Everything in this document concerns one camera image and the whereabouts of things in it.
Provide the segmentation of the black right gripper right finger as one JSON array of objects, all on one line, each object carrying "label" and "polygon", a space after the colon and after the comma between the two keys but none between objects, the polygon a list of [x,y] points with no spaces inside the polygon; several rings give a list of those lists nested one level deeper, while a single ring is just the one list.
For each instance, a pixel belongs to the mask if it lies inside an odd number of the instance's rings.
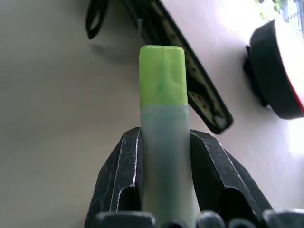
[{"label": "black right gripper right finger", "polygon": [[246,168],[215,137],[191,130],[190,156],[200,210],[262,213],[271,209]]}]

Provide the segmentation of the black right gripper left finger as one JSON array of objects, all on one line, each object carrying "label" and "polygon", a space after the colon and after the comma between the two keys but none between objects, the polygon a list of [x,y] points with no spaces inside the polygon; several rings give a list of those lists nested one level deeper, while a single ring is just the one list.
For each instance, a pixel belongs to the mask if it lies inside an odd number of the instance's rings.
[{"label": "black right gripper left finger", "polygon": [[85,228],[101,212],[143,210],[143,158],[140,128],[123,133],[99,171]]}]

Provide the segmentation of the green cap highlighter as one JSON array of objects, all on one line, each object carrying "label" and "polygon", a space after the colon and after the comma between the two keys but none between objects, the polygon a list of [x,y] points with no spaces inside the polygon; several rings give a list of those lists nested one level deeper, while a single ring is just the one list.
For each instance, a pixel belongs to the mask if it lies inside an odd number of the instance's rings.
[{"label": "green cap highlighter", "polygon": [[179,221],[194,228],[194,187],[185,54],[176,46],[144,46],[139,53],[143,142],[143,209],[156,227]]}]

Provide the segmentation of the black-edged grid pouch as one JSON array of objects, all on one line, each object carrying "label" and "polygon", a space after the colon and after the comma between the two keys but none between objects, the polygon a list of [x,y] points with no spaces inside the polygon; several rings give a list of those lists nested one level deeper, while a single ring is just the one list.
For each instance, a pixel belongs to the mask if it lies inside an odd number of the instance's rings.
[{"label": "black-edged grid pouch", "polygon": [[161,0],[121,0],[139,34],[150,45],[178,46],[185,52],[188,103],[214,133],[233,124],[233,117],[186,37]]}]

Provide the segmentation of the black round case red rim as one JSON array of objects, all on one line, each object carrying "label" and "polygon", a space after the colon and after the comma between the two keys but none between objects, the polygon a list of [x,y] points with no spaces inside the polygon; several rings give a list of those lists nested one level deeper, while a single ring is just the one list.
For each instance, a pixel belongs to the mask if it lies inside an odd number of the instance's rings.
[{"label": "black round case red rim", "polygon": [[304,118],[304,39],[282,19],[258,27],[243,69],[263,107],[281,119]]}]

